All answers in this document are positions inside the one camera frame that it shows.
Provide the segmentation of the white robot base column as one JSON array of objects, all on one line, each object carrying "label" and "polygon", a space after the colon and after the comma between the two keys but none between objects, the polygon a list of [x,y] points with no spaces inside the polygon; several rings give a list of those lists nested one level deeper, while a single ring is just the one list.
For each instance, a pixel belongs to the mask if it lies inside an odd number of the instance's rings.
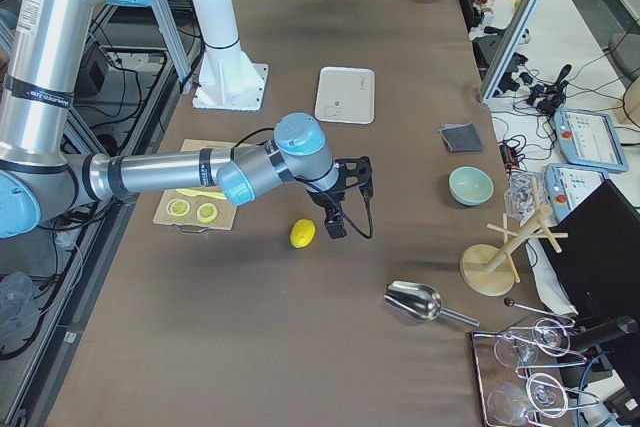
[{"label": "white robot base column", "polygon": [[205,51],[193,106],[257,112],[268,77],[266,64],[244,52],[232,0],[192,0]]}]

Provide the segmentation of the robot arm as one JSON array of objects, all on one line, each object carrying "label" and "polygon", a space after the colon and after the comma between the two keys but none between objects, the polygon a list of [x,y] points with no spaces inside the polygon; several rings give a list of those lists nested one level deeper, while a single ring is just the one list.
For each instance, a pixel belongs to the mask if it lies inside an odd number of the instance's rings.
[{"label": "robot arm", "polygon": [[9,238],[76,207],[145,191],[219,187],[235,205],[301,183],[326,213],[332,238],[351,219],[342,203],[373,195],[367,157],[335,158],[317,121],[292,113],[251,145],[159,155],[67,155],[60,149],[94,9],[150,0],[22,0],[1,99],[1,234]]}]

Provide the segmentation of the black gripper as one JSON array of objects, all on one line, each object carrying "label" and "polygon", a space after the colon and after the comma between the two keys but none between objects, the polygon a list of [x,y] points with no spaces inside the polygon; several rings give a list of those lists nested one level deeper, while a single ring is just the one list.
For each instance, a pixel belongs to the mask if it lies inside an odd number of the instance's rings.
[{"label": "black gripper", "polygon": [[332,173],[337,173],[338,177],[331,187],[321,189],[317,182],[305,181],[305,188],[317,205],[326,207],[324,226],[329,237],[335,240],[347,235],[341,208],[346,193],[358,188],[364,204],[369,206],[373,197],[373,170],[370,158],[361,156],[336,159]]}]

